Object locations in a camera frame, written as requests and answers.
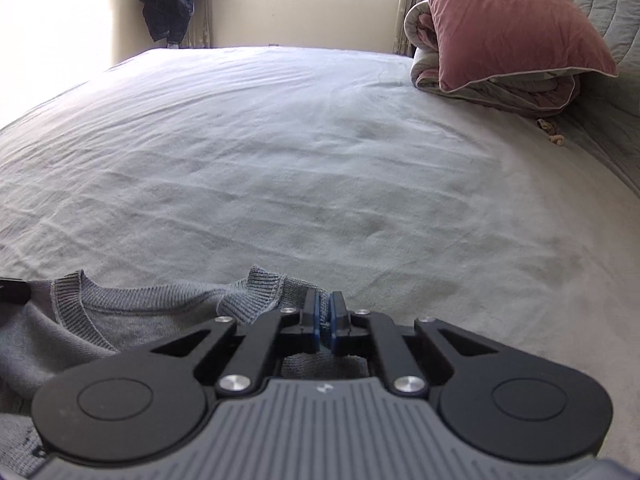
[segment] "metal bolt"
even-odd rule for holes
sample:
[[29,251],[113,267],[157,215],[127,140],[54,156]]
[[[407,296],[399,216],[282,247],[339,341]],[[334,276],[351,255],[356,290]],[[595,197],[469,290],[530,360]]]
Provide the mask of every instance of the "metal bolt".
[[223,390],[241,392],[251,386],[251,379],[244,375],[225,375],[218,384]]
[[419,392],[425,386],[424,381],[415,375],[405,375],[403,377],[398,377],[394,381],[394,388],[399,392],[404,392],[406,394]]

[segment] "black circular joint cover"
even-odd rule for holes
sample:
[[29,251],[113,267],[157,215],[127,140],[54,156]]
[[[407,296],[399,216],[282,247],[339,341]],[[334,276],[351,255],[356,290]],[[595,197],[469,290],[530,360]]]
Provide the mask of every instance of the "black circular joint cover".
[[471,446],[524,463],[596,453],[612,417],[595,380],[516,351],[469,358],[444,386],[438,408]]
[[31,413],[49,450],[83,462],[124,463],[179,443],[206,405],[189,367],[140,352],[60,374],[36,393]]

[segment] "mattress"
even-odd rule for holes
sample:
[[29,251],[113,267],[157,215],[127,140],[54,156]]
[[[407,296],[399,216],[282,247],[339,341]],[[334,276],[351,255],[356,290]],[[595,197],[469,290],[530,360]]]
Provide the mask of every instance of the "mattress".
[[0,132],[2,273],[228,283],[257,264],[439,317],[597,378],[602,456],[640,468],[640,200],[570,124],[556,146],[417,91],[411,62],[158,49],[40,105]]

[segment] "white logo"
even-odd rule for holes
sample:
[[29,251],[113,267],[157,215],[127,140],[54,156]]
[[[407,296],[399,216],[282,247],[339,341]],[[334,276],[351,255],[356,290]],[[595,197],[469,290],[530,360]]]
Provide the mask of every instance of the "white logo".
[[321,394],[328,393],[333,389],[334,387],[327,383],[323,384],[322,386],[316,386],[316,390],[318,390]]

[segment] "sunlight on wall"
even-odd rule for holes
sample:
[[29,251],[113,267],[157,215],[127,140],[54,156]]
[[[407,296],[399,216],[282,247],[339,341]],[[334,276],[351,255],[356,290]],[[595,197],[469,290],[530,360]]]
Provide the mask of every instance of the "sunlight on wall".
[[[151,41],[140,16],[136,30],[114,30],[117,0],[0,0],[0,127],[123,56],[114,34]],[[142,5],[123,0],[138,15]],[[144,48],[128,49],[137,54]]]

